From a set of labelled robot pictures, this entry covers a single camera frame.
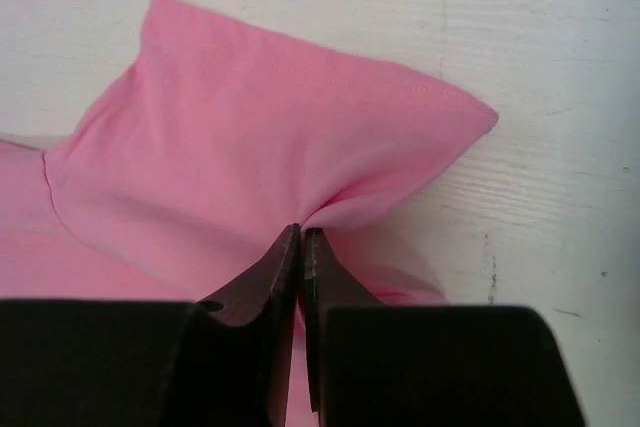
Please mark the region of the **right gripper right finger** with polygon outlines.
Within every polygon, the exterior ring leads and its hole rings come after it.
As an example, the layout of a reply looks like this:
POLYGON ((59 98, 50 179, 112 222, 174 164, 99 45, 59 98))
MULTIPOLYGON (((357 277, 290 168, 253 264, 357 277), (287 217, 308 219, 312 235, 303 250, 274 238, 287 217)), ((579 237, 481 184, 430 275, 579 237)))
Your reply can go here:
POLYGON ((555 337, 521 306, 390 306, 308 231, 310 402, 323 426, 582 426, 555 337))

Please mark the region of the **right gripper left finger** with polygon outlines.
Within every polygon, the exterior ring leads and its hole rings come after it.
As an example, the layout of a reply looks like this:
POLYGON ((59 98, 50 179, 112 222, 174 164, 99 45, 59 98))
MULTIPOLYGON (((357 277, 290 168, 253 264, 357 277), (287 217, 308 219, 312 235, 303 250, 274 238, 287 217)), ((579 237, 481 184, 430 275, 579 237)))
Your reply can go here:
POLYGON ((301 230, 197 302, 1 304, 5 426, 281 426, 301 230))

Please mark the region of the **pink t shirt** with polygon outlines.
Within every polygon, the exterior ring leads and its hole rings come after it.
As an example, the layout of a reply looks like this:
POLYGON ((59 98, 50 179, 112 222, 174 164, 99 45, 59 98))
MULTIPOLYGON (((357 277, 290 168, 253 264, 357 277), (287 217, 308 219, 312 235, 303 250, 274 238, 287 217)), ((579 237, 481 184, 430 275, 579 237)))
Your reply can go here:
POLYGON ((290 224, 383 218, 497 120, 402 65, 152 0, 69 137, 2 143, 1 294, 201 299, 290 224))

